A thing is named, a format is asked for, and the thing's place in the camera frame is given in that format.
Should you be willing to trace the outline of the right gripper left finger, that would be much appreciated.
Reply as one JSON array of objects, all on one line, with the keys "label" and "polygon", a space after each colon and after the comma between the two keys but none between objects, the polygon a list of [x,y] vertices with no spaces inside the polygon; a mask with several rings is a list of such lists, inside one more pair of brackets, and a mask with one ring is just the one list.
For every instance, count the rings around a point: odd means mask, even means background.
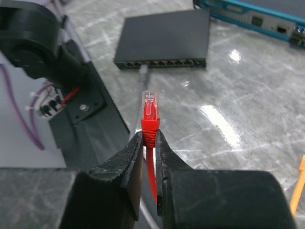
[{"label": "right gripper left finger", "polygon": [[90,172],[78,172],[61,229],[132,229],[139,219],[143,168],[143,136]]}]

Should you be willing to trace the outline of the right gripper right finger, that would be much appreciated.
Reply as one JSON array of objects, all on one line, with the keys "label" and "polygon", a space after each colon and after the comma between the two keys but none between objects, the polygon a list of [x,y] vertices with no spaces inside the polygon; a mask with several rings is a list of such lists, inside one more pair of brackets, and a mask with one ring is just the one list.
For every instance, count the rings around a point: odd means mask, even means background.
[{"label": "right gripper right finger", "polygon": [[193,169],[156,134],[157,212],[165,229],[294,229],[276,178],[260,170]]}]

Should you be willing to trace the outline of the small black network switch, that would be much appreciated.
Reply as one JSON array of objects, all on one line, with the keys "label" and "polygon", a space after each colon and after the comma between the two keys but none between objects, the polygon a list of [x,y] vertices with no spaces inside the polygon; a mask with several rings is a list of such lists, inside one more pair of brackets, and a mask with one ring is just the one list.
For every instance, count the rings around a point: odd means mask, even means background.
[{"label": "small black network switch", "polygon": [[120,69],[206,67],[208,9],[125,18],[114,64]]}]

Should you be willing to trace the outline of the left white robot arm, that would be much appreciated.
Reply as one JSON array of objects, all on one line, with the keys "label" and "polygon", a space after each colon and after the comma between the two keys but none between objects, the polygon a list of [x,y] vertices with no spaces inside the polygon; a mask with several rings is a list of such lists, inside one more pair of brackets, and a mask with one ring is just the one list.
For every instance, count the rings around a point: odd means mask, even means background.
[{"label": "left white robot arm", "polygon": [[66,166],[47,121],[35,118],[28,93],[75,83],[74,69],[60,63],[70,22],[58,0],[0,3],[0,165]]}]

